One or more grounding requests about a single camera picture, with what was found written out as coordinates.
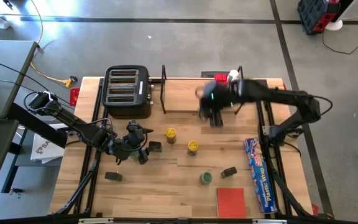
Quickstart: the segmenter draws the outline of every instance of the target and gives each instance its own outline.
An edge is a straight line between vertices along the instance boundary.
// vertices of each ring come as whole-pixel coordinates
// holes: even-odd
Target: concrete floor
[[[53,77],[103,76],[107,67],[120,64],[145,65],[152,76],[159,76],[165,64],[170,77],[199,77],[203,70],[242,65],[247,77],[283,78],[291,86],[275,24],[92,22],[92,18],[272,20],[269,0],[34,1],[43,16],[91,18],[89,22],[44,22],[40,43],[44,52],[34,61]],[[0,30],[0,39],[37,40],[40,22],[24,22],[15,16],[36,15],[31,1],[12,2],[17,6],[13,11],[0,1],[0,13],[12,24]],[[298,20],[297,2],[276,0],[282,20]],[[347,17],[357,15],[358,2]],[[299,88],[334,103],[320,122],[310,125],[311,133],[335,217],[358,221],[358,51],[352,55],[331,52],[322,45],[321,35],[307,36],[300,25],[283,25],[283,32]],[[335,49],[350,51],[358,45],[358,25],[325,35],[326,43]],[[68,99],[67,89],[31,69],[27,74]],[[24,85],[40,89],[28,79]],[[24,94],[21,90],[18,102]],[[311,200],[321,205],[304,137],[298,144]],[[0,173],[0,188],[10,159]],[[17,205],[0,213],[0,218],[48,213],[57,173],[54,168],[20,168],[14,186],[29,190],[20,198],[0,194],[0,208],[7,203]]]

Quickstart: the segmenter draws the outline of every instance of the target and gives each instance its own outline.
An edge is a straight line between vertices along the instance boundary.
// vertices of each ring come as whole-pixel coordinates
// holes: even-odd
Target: red pad
[[[215,80],[219,84],[227,85],[227,75],[222,73],[215,74]]]
[[[70,89],[70,106],[75,106],[77,104],[79,94],[80,94],[80,88]]]
[[[218,188],[218,217],[247,217],[244,189]]]

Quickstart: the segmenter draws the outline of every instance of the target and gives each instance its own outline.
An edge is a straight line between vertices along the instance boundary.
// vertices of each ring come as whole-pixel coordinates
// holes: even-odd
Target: black block
[[[149,151],[150,152],[162,152],[161,142],[149,142]]]
[[[108,180],[122,181],[122,175],[117,174],[116,172],[106,172],[104,178]]]
[[[225,169],[223,172],[221,172],[221,175],[222,175],[222,178],[226,178],[226,177],[229,177],[236,173],[237,173],[236,167],[230,167],[228,169]]]

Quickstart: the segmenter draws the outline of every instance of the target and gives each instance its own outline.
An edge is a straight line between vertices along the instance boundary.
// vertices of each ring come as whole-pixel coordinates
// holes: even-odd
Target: blue box
[[[258,138],[246,139],[244,145],[258,199],[259,210],[261,213],[275,213],[277,212],[277,206],[272,187],[270,186],[259,140]]]

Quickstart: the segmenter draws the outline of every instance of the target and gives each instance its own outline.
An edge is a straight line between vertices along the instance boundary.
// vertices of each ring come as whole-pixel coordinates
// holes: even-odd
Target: wooden tabletop
[[[270,87],[283,88],[281,79],[271,78],[267,82]],[[98,77],[84,77],[82,81],[75,114],[85,121],[91,121],[98,83]],[[154,130],[149,134],[149,141],[162,142],[162,152],[152,152],[148,163],[144,165],[130,158],[123,161],[119,166],[119,173],[124,176],[122,182],[104,179],[104,174],[116,172],[117,166],[114,156],[103,154],[92,214],[103,212],[104,217],[217,218],[216,189],[233,187],[244,188],[247,218],[263,218],[257,205],[243,143],[245,139],[257,136],[255,104],[245,105],[237,116],[223,113],[224,127],[211,129],[209,123],[199,121],[198,114],[194,112],[164,114],[159,90],[157,85],[152,93],[152,115],[136,121]],[[276,123],[281,123],[290,115],[288,106],[273,104],[272,108]],[[127,134],[125,127],[128,120],[112,121],[118,136]],[[165,131],[168,128],[177,131],[175,144],[166,142]],[[194,157],[187,154],[187,144],[191,140],[198,141],[200,145]],[[286,141],[296,145],[292,139]],[[312,213],[299,153],[288,146],[281,147],[281,152],[288,188],[305,210]],[[50,206],[51,212],[61,208],[77,188],[84,153],[85,145],[80,142],[66,148]],[[236,166],[238,173],[222,179],[220,173],[232,166]],[[206,171],[213,175],[213,180],[209,185],[201,185],[199,176]],[[88,188],[85,189],[82,209],[87,194]],[[283,210],[282,195],[278,194],[278,197],[278,204]]]

